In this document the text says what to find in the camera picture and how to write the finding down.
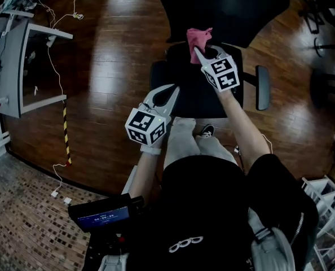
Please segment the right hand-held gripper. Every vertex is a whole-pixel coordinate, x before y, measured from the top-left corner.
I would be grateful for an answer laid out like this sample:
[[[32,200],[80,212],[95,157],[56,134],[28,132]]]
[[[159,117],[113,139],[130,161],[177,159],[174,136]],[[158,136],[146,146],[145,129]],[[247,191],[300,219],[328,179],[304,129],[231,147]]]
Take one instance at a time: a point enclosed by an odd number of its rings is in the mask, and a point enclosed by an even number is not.
[[[233,57],[220,46],[210,45],[209,47],[214,50],[216,59],[207,59],[197,46],[194,47],[195,54],[202,65],[201,71],[208,83],[219,93],[238,87],[240,81]]]

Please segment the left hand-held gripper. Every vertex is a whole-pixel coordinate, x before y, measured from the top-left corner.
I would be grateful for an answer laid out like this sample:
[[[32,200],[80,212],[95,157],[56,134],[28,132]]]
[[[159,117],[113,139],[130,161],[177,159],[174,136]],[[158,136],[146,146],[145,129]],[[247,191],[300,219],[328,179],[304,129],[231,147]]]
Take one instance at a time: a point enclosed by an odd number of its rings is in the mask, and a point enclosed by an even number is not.
[[[170,114],[180,93],[175,84],[151,90],[138,108],[133,108],[125,129],[129,138],[141,145],[153,146],[165,134]]]

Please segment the pink cloth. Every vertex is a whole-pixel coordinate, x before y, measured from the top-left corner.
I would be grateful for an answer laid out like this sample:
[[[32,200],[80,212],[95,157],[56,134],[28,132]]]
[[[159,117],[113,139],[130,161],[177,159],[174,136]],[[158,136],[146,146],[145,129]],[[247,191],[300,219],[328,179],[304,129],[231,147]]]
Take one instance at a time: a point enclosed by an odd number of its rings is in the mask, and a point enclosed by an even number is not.
[[[200,64],[200,61],[196,55],[195,47],[197,47],[202,54],[205,53],[206,43],[212,39],[211,32],[212,28],[207,30],[199,30],[195,28],[190,28],[187,30],[187,41],[189,45],[189,52],[191,55],[191,64]]]

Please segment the black office chair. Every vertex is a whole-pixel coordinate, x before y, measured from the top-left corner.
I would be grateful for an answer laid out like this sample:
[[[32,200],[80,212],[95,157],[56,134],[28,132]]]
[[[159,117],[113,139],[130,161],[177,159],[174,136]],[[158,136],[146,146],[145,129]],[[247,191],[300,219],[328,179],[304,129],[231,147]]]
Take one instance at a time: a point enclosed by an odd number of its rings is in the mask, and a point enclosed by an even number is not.
[[[212,28],[204,56],[216,59],[210,45],[223,48],[237,65],[240,85],[232,90],[239,103],[244,101],[244,83],[255,87],[255,107],[259,111],[270,105],[270,75],[258,65],[255,74],[245,73],[241,49],[250,45],[259,31],[289,7],[289,0],[160,0],[170,25],[170,47],[165,60],[151,67],[152,89],[175,84],[180,93],[173,116],[195,119],[224,118],[226,114],[215,88],[201,71],[201,64],[191,64],[187,30]]]

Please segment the person's right forearm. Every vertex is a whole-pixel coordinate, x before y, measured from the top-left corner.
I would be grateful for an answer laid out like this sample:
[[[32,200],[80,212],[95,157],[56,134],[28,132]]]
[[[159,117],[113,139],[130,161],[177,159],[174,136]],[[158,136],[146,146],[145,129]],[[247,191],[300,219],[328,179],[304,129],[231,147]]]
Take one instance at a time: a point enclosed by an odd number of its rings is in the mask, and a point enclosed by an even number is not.
[[[270,154],[270,147],[262,133],[241,108],[231,90],[217,92],[220,103],[229,120],[246,172],[263,155]]]

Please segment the person's left forearm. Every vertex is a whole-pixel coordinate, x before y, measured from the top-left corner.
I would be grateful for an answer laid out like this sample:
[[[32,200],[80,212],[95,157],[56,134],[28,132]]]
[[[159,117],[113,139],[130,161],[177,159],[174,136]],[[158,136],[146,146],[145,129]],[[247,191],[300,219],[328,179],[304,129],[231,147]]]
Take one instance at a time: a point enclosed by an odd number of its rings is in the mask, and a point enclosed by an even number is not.
[[[128,191],[131,198],[142,196],[145,203],[149,201],[157,162],[158,155],[142,153]]]

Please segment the person's left hand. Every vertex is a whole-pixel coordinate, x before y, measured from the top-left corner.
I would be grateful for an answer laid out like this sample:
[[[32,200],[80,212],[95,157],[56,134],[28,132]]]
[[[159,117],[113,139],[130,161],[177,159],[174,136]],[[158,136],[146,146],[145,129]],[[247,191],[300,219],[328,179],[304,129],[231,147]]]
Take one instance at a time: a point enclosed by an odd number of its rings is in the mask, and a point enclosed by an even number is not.
[[[141,145],[140,151],[146,152],[151,155],[159,156],[161,153],[162,142],[163,142],[163,139],[159,139],[157,142],[153,144],[153,146]]]

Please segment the person's light grey trousers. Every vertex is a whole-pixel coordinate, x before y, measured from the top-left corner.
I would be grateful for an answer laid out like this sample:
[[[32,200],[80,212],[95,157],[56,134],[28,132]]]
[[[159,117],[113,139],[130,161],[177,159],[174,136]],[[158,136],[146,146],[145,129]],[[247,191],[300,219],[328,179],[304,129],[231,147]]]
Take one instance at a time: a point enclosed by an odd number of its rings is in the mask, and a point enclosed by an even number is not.
[[[234,164],[237,163],[233,155],[220,144],[215,136],[210,138],[194,137],[195,126],[195,119],[182,117],[174,119],[167,142],[164,168],[179,159],[196,155],[212,156]]]

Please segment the person's black shoe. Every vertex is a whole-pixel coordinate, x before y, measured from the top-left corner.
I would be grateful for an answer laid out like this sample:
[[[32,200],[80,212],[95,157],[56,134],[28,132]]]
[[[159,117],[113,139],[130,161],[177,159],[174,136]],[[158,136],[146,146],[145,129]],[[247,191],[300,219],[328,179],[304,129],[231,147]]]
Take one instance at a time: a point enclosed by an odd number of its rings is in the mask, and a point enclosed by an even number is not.
[[[212,124],[205,125],[202,130],[195,135],[196,138],[210,138],[214,136],[215,127]]]

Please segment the black pole with round base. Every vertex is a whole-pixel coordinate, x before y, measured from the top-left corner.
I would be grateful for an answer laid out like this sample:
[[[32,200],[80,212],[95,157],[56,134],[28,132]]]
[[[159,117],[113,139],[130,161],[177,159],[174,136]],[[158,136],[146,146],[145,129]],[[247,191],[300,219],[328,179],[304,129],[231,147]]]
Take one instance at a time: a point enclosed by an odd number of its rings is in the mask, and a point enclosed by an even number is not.
[[[323,45],[319,42],[318,38],[314,38],[314,49],[318,57],[322,58],[325,50],[335,50],[335,44]]]

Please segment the person's black shirt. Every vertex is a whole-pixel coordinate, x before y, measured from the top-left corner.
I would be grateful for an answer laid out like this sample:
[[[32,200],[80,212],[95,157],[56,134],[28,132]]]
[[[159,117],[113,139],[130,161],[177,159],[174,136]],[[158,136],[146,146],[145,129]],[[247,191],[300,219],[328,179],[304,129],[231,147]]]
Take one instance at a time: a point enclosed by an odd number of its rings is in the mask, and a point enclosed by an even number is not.
[[[196,155],[165,168],[161,198],[134,224],[127,271],[253,271],[254,211],[277,228],[303,271],[318,226],[315,203],[273,154],[248,174],[227,160]]]

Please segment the chest-mounted display device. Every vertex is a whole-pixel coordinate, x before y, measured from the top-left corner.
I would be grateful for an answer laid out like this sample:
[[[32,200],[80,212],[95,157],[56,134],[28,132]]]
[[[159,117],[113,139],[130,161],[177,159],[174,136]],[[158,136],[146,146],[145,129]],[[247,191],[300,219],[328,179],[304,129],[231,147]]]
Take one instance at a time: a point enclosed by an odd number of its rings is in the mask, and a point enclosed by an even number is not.
[[[144,207],[144,198],[131,198],[122,194],[68,207],[69,217],[85,233],[107,226],[123,224],[139,215]]]

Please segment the curved grey desk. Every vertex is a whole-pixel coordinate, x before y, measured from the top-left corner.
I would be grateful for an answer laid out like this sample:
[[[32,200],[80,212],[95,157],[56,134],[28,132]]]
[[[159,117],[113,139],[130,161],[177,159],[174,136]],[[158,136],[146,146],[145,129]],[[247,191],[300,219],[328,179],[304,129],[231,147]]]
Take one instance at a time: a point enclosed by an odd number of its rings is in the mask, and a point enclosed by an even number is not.
[[[0,61],[2,67],[0,70],[0,98],[8,97],[9,99],[8,104],[0,107],[0,113],[15,118],[20,118],[26,112],[64,101],[67,98],[65,94],[61,94],[32,104],[24,104],[23,72],[30,32],[48,34],[68,40],[73,38],[70,33],[24,21],[0,39]]]

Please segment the black chest rig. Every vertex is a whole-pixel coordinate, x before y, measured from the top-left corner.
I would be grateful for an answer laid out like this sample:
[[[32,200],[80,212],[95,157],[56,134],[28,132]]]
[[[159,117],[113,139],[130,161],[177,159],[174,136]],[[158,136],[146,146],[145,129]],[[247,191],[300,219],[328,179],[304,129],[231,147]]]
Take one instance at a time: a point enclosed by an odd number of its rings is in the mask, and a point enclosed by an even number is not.
[[[122,234],[91,234],[82,271],[126,271],[129,243]]]

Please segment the grey mount bar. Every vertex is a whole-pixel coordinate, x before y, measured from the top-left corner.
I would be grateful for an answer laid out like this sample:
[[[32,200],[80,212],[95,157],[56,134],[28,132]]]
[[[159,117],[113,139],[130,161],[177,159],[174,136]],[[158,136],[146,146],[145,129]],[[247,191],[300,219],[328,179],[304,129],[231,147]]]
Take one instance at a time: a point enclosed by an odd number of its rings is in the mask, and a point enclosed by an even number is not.
[[[137,169],[137,165],[135,165],[133,167],[133,169],[131,170],[131,173],[130,173],[130,175],[129,175],[128,179],[127,179],[127,182],[125,183],[124,189],[123,189],[123,191],[121,193],[122,195],[129,193],[131,184],[132,184],[133,179],[134,179],[135,174],[136,174],[136,169]]]

